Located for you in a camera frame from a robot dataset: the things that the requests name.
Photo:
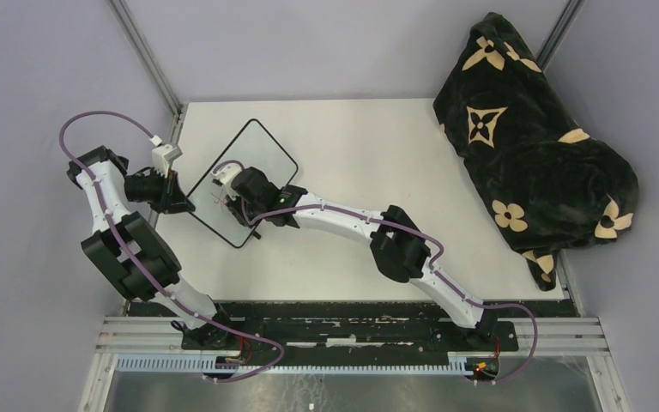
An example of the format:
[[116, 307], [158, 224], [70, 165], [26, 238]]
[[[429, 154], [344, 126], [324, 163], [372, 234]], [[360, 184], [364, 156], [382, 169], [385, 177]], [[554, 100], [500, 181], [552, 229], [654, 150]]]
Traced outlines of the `small black-framed whiteboard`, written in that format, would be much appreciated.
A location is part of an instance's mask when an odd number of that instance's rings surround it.
[[256, 118], [209, 163], [189, 190], [191, 215], [231, 247], [239, 249], [254, 235], [243, 213], [263, 191], [276, 196], [299, 171], [298, 162]]

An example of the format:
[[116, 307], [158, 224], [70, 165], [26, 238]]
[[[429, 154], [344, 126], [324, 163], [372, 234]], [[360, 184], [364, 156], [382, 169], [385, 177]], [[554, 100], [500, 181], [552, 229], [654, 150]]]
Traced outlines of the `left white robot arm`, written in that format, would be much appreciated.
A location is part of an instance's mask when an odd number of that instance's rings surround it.
[[127, 300], [165, 307], [178, 316], [172, 327], [199, 348], [223, 349], [236, 328], [225, 310], [181, 275], [176, 254], [131, 202], [159, 214], [195, 210], [173, 170], [144, 167], [127, 171], [127, 158], [99, 146], [69, 163], [68, 177], [88, 196], [91, 235], [81, 242], [90, 262]]

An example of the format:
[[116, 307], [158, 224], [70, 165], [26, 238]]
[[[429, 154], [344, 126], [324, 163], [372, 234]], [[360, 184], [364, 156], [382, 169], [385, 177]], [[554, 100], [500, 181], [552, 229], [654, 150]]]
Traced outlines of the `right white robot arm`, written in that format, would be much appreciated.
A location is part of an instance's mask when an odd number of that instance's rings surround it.
[[212, 180], [225, 190], [226, 206], [240, 225], [254, 228], [267, 221], [356, 241], [369, 248], [381, 275], [418, 288], [438, 304], [461, 329], [467, 346], [480, 350], [495, 340], [497, 316], [443, 270], [443, 246], [422, 233], [402, 208], [355, 209], [296, 185], [279, 188], [259, 169], [238, 161], [215, 167]]

